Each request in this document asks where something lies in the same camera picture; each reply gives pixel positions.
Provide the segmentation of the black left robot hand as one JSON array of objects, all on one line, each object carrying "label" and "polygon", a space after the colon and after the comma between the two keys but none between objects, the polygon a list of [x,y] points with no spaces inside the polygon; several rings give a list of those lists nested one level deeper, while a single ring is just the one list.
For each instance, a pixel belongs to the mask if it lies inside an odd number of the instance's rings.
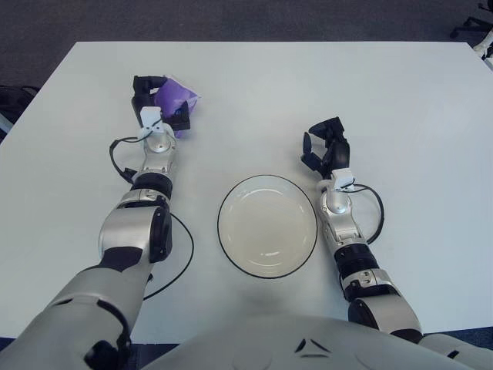
[{"label": "black left robot hand", "polygon": [[134,76],[134,95],[131,103],[143,127],[141,112],[145,107],[158,107],[164,123],[175,131],[189,130],[192,93],[177,81],[166,76]]}]

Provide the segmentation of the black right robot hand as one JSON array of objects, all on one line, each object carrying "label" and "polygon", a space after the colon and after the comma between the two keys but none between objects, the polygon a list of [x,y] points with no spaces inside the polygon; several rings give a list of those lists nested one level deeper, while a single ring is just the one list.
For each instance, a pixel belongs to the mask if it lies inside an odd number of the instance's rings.
[{"label": "black right robot hand", "polygon": [[[324,141],[325,154],[319,157],[312,150],[311,136]],[[334,170],[350,166],[350,145],[344,136],[344,127],[338,116],[313,125],[303,136],[300,160],[312,171],[318,172],[324,180],[332,177]]]}]

